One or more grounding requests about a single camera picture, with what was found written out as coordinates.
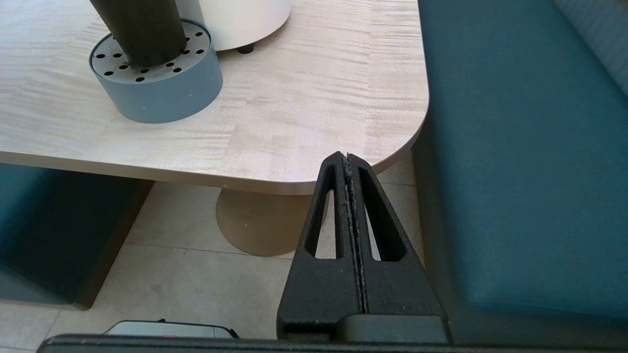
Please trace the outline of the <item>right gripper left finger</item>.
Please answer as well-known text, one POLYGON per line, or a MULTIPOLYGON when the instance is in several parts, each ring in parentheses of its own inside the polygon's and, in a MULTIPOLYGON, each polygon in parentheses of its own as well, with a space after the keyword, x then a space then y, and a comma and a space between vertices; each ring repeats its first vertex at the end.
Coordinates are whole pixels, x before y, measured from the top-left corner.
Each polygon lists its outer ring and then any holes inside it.
POLYGON ((363 310, 347 168, 341 152, 321 164, 277 312, 279 339, 331 340, 339 321, 363 310), (336 257, 320 259, 316 250, 329 193, 334 196, 336 257))

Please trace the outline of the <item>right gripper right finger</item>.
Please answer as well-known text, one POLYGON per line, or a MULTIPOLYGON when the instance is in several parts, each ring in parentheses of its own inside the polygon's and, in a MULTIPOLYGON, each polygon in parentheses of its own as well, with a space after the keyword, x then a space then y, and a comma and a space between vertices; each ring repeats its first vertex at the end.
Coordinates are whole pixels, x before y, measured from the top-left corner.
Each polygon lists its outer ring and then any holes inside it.
POLYGON ((361 312, 435 317, 445 311, 371 166, 348 157, 351 244, 361 312))

